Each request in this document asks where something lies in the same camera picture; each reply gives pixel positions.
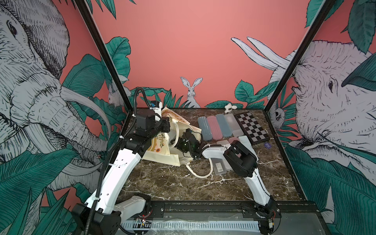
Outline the cream floral canvas tote bag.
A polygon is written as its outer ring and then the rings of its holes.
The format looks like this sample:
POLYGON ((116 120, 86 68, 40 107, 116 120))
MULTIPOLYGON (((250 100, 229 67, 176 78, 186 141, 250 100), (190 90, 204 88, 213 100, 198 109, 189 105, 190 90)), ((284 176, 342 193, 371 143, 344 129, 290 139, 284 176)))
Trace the cream floral canvas tote bag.
POLYGON ((166 107, 162 109, 162 117, 169 119, 170 131, 168 133, 160 133, 157 135, 157 137, 152 139, 152 145, 146 151, 143 159, 172 166, 185 165, 191 174, 197 178, 204 179, 211 176, 213 172, 212 161, 209 161, 210 172, 204 176, 198 175, 190 167, 190 162, 193 161, 190 154, 183 154, 177 149, 178 140, 180 137, 182 137, 182 134, 186 129, 198 132, 198 134, 194 135, 199 141, 202 141, 203 138, 201 137, 201 129, 192 126, 182 116, 166 107))

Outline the grey case with label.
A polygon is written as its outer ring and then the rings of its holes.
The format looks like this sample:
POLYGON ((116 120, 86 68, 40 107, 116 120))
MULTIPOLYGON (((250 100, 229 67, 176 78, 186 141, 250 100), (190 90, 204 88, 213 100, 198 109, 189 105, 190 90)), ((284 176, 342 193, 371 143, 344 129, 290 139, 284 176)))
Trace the grey case with label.
POLYGON ((224 163, 222 159, 218 158, 211 158, 211 162, 213 165, 213 171, 215 175, 223 175, 227 173, 226 168, 224 167, 224 163))

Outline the pink pencil case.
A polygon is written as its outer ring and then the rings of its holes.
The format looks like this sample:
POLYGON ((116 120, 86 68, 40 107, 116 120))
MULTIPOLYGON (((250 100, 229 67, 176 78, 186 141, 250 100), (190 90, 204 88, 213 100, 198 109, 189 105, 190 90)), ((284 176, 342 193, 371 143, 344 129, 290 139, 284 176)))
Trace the pink pencil case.
POLYGON ((232 144, 232 143, 235 142, 235 141, 239 141, 239 138, 238 138, 238 137, 231 137, 231 138, 229 138, 229 140, 228 140, 228 142, 229 142, 230 144, 232 144))
POLYGON ((207 117, 208 125, 211 129, 212 138, 214 140, 221 140, 223 138, 222 131, 215 116, 207 117))

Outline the translucent white pencil case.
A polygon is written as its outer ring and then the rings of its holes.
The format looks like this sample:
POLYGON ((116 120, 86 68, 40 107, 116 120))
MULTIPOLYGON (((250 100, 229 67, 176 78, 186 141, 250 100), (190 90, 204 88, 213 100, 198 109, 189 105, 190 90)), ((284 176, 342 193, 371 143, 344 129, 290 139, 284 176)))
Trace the translucent white pencil case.
POLYGON ((232 130, 232 134, 234 137, 239 137, 239 136, 243 136, 244 135, 244 132, 242 130, 242 128, 240 127, 240 125, 238 124, 235 116, 233 114, 226 114, 224 115, 228 125, 230 126, 231 130, 232 130))

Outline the pale mint case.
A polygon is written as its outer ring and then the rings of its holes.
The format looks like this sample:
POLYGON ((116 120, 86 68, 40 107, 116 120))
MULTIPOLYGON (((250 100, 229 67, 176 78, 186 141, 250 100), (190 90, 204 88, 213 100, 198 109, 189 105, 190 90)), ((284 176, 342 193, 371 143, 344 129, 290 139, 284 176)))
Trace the pale mint case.
POLYGON ((239 139, 239 141, 250 151, 250 152, 252 152, 254 155, 255 155, 255 157, 256 157, 256 160, 258 161, 259 160, 259 158, 258 158, 258 156, 257 156, 257 154, 256 154, 256 152, 255 152, 255 150, 253 149, 253 147, 252 147, 252 145, 251 145, 251 143, 250 143, 250 141, 249 141, 249 139, 248 139, 248 137, 247 136, 239 136, 238 137, 238 139, 239 139))

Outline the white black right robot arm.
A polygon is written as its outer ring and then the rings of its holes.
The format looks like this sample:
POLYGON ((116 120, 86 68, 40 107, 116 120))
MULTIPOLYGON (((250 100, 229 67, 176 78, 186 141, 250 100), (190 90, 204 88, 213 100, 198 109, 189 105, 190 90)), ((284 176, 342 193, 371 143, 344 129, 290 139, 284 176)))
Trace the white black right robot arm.
POLYGON ((177 147, 183 153, 188 153, 195 160, 205 158, 209 160, 211 171, 217 169, 215 160, 226 162, 230 170, 244 178, 251 190, 255 202, 255 210, 261 218, 275 218, 277 209, 273 196, 266 189, 258 170, 258 157, 250 144, 244 145, 234 140, 227 145, 207 145, 199 142, 196 132, 187 129, 181 137, 177 137, 177 147))

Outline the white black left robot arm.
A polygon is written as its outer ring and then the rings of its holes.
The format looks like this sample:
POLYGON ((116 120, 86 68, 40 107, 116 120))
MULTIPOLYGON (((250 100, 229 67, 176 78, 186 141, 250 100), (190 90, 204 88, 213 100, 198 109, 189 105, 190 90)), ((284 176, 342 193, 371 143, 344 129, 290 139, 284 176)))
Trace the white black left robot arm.
POLYGON ((85 203, 74 206, 72 218, 77 224, 74 234, 114 235, 127 219, 143 211, 150 213, 144 197, 133 196, 119 204, 116 200, 130 173, 151 147, 152 139, 169 131, 167 117, 136 115, 129 130, 110 150, 117 157, 113 164, 104 163, 98 188, 85 203))

